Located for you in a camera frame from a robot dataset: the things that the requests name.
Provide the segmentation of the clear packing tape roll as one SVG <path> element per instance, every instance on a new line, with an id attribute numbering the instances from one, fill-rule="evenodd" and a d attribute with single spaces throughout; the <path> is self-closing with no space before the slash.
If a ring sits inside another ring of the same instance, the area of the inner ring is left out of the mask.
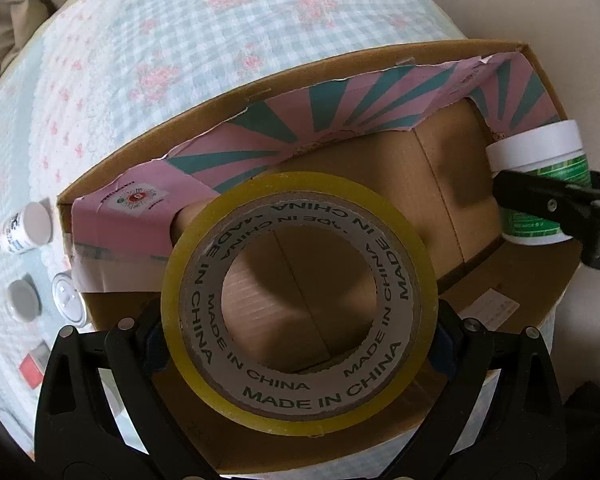
<path id="1" fill-rule="evenodd" d="M 396 400 L 437 317 L 403 200 L 316 172 L 257 178 L 174 217 L 161 314 L 185 385 L 244 427 L 320 436 Z"/>

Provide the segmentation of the silver lidded dark red jar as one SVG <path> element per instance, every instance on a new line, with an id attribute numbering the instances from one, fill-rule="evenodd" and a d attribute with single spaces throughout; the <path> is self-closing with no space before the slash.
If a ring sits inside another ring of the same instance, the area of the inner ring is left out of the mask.
<path id="1" fill-rule="evenodd" d="M 68 272 L 61 272 L 54 276 L 52 295 L 57 311 L 69 324 L 84 327 L 88 323 L 83 298 Z"/>

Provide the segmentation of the white bottle with blue print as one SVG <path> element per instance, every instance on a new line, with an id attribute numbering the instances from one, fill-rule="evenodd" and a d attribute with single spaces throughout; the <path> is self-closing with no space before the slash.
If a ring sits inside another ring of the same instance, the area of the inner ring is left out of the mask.
<path id="1" fill-rule="evenodd" d="M 38 202 L 28 203 L 3 222 L 1 250 L 19 255 L 38 249 L 50 241 L 52 229 L 53 222 L 47 209 Z"/>

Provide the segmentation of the cardboard box with pink flaps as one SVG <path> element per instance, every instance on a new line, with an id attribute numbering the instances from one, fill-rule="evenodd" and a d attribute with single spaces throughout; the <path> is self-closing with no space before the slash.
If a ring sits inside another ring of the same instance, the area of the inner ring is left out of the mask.
<path id="1" fill-rule="evenodd" d="M 444 385 L 443 306 L 553 336 L 574 240 L 504 238 L 488 146 L 558 122 L 526 44 L 355 51 L 203 102 L 57 201 L 95 325 L 161 304 L 150 383 L 223 474 L 309 466 L 413 430 Z"/>

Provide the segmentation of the blue checkered floral bedsheet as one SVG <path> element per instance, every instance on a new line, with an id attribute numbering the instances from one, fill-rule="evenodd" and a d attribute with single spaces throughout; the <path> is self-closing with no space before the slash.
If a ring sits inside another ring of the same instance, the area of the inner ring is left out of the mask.
<path id="1" fill-rule="evenodd" d="M 455 40 L 434 0 L 40 0 L 50 17 L 0 78 L 0 232 L 21 207 L 190 108 L 288 68 L 357 50 Z M 62 323 L 53 277 L 60 237 L 20 255 L 0 247 L 0 422 L 33 453 L 38 390 L 19 365 Z M 41 303 L 14 320 L 7 286 L 29 275 Z"/>

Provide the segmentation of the dark jar with grey lid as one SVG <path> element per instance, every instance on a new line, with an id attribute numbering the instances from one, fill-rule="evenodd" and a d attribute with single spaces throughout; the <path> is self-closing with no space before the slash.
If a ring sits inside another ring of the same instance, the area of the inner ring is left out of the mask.
<path id="1" fill-rule="evenodd" d="M 13 280 L 5 292 L 10 316 L 21 323 L 31 323 L 41 314 L 38 292 L 29 275 Z"/>

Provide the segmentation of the small red and white box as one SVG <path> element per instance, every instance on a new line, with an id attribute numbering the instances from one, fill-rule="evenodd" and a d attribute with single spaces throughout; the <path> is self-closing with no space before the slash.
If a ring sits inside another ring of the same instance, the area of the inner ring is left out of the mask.
<path id="1" fill-rule="evenodd" d="M 49 359 L 50 348 L 45 341 L 40 342 L 23 358 L 19 365 L 20 375 L 31 389 L 42 384 Z"/>

